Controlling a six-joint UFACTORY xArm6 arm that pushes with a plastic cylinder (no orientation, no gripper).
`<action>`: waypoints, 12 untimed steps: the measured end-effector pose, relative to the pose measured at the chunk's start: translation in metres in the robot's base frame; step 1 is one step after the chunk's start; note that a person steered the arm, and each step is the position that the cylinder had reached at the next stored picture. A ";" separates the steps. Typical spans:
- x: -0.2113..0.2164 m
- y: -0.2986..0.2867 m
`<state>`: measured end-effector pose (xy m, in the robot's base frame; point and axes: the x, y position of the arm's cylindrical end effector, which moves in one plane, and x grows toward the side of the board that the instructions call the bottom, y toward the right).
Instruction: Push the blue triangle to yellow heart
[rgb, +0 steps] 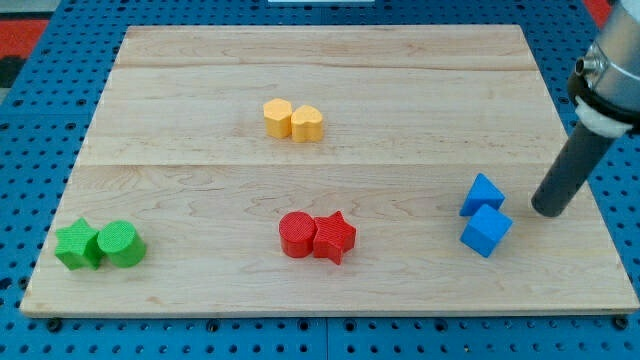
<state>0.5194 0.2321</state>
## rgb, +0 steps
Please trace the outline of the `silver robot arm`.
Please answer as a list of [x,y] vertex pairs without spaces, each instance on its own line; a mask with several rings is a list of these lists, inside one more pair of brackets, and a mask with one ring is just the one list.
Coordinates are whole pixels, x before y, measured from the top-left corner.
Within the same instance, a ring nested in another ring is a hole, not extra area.
[[639,0],[619,0],[568,80],[576,114],[591,132],[639,130]]

